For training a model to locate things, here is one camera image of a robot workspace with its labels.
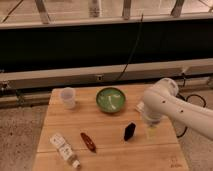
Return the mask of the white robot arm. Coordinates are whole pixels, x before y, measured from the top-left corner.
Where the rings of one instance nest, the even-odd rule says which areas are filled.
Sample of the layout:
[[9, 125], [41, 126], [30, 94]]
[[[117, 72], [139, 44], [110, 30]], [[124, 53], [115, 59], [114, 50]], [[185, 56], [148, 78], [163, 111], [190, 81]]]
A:
[[180, 100], [176, 97], [178, 92], [178, 84], [171, 78], [160, 79], [148, 87], [142, 96], [145, 122], [156, 125], [166, 115], [213, 140], [213, 110]]

